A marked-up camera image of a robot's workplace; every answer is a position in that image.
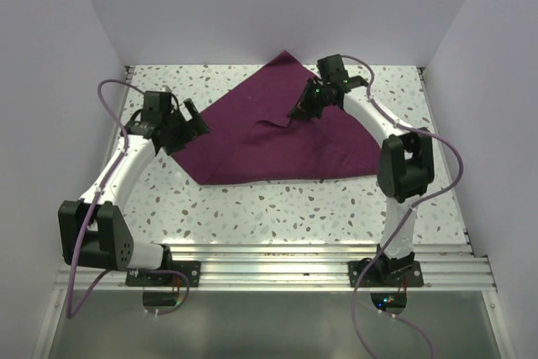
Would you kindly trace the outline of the purple surgical cloth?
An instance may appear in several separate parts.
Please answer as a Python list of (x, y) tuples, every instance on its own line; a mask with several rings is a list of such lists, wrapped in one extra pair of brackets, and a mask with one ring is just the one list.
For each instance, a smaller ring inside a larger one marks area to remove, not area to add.
[(201, 112), (210, 131), (173, 160), (200, 185), (329, 180), (377, 173), (380, 147), (336, 106), (288, 117), (313, 73), (286, 51)]

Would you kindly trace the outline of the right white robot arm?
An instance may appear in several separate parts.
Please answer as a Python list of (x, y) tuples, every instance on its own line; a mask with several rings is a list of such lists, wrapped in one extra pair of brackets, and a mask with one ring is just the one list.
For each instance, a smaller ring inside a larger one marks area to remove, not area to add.
[(372, 96), (375, 78), (351, 76), (344, 61), (342, 55), (318, 60), (318, 76), (307, 81), (289, 117), (318, 119), (336, 106), (379, 145), (377, 184), (387, 201), (384, 230), (372, 259), (350, 262), (350, 277), (357, 287), (398, 286), (413, 271), (417, 203), (435, 178), (432, 139), (428, 130), (409, 127), (377, 102)]

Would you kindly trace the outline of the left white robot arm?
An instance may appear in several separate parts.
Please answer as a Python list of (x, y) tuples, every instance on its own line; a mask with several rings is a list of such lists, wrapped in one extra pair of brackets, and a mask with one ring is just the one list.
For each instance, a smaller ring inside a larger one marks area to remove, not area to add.
[(72, 267), (108, 271), (145, 270), (155, 285), (174, 277), (170, 249), (135, 240), (124, 208), (148, 165), (164, 151), (177, 153), (209, 132), (192, 99), (180, 103), (170, 92), (148, 91), (142, 107), (120, 123), (120, 144), (94, 184), (58, 209), (63, 258)]

